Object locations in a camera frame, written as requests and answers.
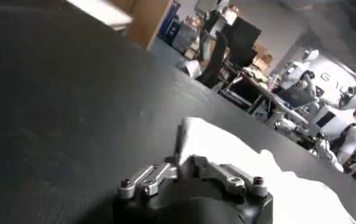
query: white cloth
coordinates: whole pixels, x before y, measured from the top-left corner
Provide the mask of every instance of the white cloth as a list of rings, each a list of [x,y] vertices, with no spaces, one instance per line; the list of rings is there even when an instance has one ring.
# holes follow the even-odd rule
[[[236,136],[199,118],[183,121],[181,161],[205,156],[216,164],[233,164],[251,176],[262,176],[274,197],[274,224],[354,224],[336,193],[325,184],[283,172],[268,150],[260,154]]]
[[[184,65],[189,71],[189,76],[191,78],[196,79],[202,75],[201,65],[198,60],[187,61]]]

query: white wall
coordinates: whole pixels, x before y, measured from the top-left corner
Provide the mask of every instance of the white wall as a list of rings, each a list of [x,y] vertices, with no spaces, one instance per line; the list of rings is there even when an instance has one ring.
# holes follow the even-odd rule
[[[338,101],[341,89],[347,90],[349,86],[356,85],[356,80],[350,73],[324,55],[312,62],[310,70],[316,74],[314,84],[325,90],[323,97],[332,102]]]
[[[181,7],[176,13],[179,16],[180,20],[185,20],[189,15],[195,15],[195,5],[198,0],[181,0]]]
[[[283,59],[288,50],[305,32],[303,24],[291,11],[282,8],[275,0],[230,0],[241,10],[241,16],[262,30],[259,43],[268,48],[274,57],[272,71]]]

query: workbench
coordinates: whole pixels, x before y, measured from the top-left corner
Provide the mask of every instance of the workbench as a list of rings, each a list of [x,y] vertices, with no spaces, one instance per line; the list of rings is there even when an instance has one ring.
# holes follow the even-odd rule
[[[270,102],[272,102],[275,105],[275,112],[266,121],[266,124],[269,127],[274,127],[275,123],[284,114],[289,115],[290,117],[292,117],[293,121],[296,121],[299,124],[302,124],[302,125],[309,124],[309,122],[305,118],[303,118],[300,114],[298,114],[296,111],[290,109],[289,107],[286,107],[286,105],[285,105],[286,102],[283,99],[281,99],[278,95],[273,94],[271,91],[264,88],[259,83],[256,83],[254,80],[250,80],[250,82],[260,92],[260,96],[250,106],[250,108],[247,110],[247,113],[252,114],[265,101],[265,99],[268,99]]]
[[[356,219],[352,177],[98,20],[60,8],[0,5],[0,224],[109,223],[120,180],[170,156],[188,116],[326,183]]]

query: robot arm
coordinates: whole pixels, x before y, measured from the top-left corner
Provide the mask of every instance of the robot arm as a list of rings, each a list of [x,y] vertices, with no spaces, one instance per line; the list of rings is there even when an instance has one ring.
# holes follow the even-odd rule
[[[337,159],[340,164],[344,164],[355,152],[356,149],[356,126],[351,127],[347,133],[343,145],[340,147]]]
[[[340,172],[344,172],[343,166],[337,161],[337,157],[334,152],[330,151],[329,141],[322,138],[317,139],[315,144],[315,151],[317,152],[316,156],[320,159],[327,160],[329,163],[339,170]]]
[[[307,69],[301,62],[293,61],[289,63],[281,73],[280,86],[283,89],[289,89],[301,80],[303,72]]]
[[[304,80],[307,83],[306,91],[313,97],[316,97],[316,85],[308,75],[304,75]]]
[[[182,167],[146,166],[124,179],[113,201],[114,222],[219,224],[273,222],[273,196],[262,177],[191,156]]]

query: humanoid robot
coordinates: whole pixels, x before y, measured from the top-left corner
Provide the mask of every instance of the humanoid robot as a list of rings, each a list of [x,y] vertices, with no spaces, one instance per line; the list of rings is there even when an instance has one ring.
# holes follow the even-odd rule
[[[276,91],[280,89],[289,89],[293,85],[297,84],[300,81],[302,75],[307,70],[309,70],[310,62],[316,60],[318,56],[318,50],[307,49],[304,52],[302,61],[293,61],[288,63],[286,68],[284,68],[283,71],[280,73],[280,88],[275,89],[274,92],[276,93]]]
[[[325,105],[309,121],[308,129],[301,131],[306,136],[319,138],[316,144],[318,157],[328,159],[338,170],[356,149],[356,86],[343,93],[338,105]]]

